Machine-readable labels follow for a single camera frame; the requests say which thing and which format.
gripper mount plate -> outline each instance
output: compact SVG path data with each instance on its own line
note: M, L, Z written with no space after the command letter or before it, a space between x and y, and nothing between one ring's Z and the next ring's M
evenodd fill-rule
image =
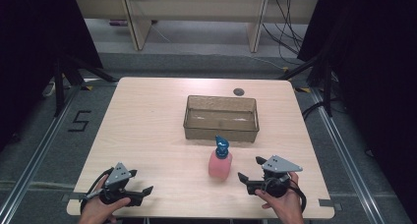
M132 174L128 171L128 169L123 165L123 163L117 163L116 167L113 169L111 174L108 176L107 181L105 182L105 186L111 186L115 183L120 181L129 179L132 177Z
M272 156L262 165L264 170L273 173L301 172L303 168L277 155Z

blue spray nozzle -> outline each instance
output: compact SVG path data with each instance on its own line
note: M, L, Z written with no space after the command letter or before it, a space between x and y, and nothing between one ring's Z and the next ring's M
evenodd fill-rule
M215 150L215 155L218 158L226 158L229 153L229 141L222 138L221 136L215 136L215 143L217 144L217 149Z

human hand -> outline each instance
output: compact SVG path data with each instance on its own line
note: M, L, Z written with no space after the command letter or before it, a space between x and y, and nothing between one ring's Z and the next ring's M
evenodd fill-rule
M298 175L295 172L289 172L291 180L295 183L290 186L298 186ZM255 194L266 201L262 205L263 209L272 208L275 214L284 224L302 224L304 223L303 215L301 214L300 197L291 189L288 189L284 196L274 197L270 194L256 190Z
M107 179L108 175L104 176L95 187L95 191L99 190ZM102 224L105 220L110 220L111 223L116 223L116 217L113 212L130 203L128 197L119 199L111 204L103 203L98 196L89 200L84 207L81 214L79 224Z

pink bottle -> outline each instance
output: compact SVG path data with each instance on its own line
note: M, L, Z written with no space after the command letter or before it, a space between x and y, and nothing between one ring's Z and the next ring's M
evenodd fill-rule
M211 153L208 162L208 173L211 177L226 180L229 176L232 154L229 152L229 142L220 136L215 136L217 149Z

gray floor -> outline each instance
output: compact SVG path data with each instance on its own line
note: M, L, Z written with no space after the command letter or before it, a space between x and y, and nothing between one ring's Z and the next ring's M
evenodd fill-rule
M137 52L126 27L111 27L103 20L86 22L105 71L114 77L276 79L283 73L282 68L296 66L285 60L297 62L292 52L280 49L264 31L258 52L250 53L244 24L160 21L150 30L144 50ZM294 28L303 35L307 27ZM274 25L268 25L268 29L278 35ZM284 41L295 48L292 39ZM89 73L83 76L96 78ZM307 87L307 76L308 73L300 74L291 82L294 87ZM77 183L114 89L115 85L102 84L91 90L76 90L74 101L30 180L28 191L14 210L11 223L77 222L77 217L66 213L65 195ZM312 93L295 94L301 111L315 103ZM71 133L71 129L80 126L73 123L80 110L90 111L82 115L82 120L89 124L83 132ZM376 161L364 153L366 145L343 105L334 102L332 112L337 130L385 223L411 223ZM53 114L52 94L38 103L20 129L21 141L9 144L0 154L0 200L8 197L27 169L55 120ZM307 118L306 126L336 209L331 220L313 220L312 223L376 223L367 215L319 110Z

